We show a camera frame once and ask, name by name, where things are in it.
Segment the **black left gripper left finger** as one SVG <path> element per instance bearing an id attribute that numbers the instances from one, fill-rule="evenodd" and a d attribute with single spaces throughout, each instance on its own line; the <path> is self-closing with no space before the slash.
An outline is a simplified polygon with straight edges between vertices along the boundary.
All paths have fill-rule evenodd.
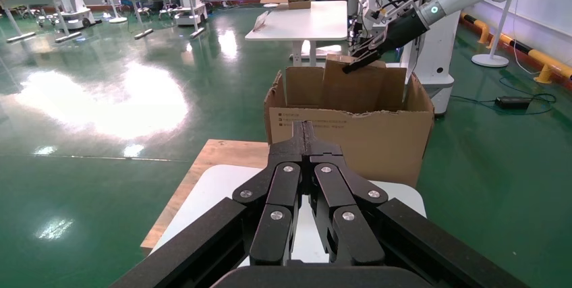
<path id="1" fill-rule="evenodd" d="M 306 123 L 270 146 L 267 166 L 223 198 L 112 287 L 214 287 L 240 263 L 289 259 L 306 156 Z"/>

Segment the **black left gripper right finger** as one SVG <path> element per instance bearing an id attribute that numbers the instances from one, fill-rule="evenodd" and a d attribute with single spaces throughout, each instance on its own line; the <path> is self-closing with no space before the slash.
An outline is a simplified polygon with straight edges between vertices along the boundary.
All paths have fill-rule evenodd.
<path id="1" fill-rule="evenodd" d="M 331 261 L 389 266 L 419 276 L 427 287 L 525 287 L 503 270 L 398 198 L 350 170 L 336 144 L 317 138 L 305 123 L 315 216 L 330 223 Z"/>

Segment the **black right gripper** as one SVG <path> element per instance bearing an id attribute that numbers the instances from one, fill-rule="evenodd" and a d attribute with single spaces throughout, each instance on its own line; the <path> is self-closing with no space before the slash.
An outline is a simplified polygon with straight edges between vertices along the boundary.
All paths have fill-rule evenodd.
<path id="1" fill-rule="evenodd" d="M 354 60 L 343 67 L 342 71 L 345 74 L 350 74 L 378 61 L 383 53 L 404 47 L 428 30 L 429 27 L 420 14 L 419 9 L 408 9 L 402 16 L 396 18 L 388 25 L 386 37 L 379 34 L 359 45 L 351 54 Z"/>

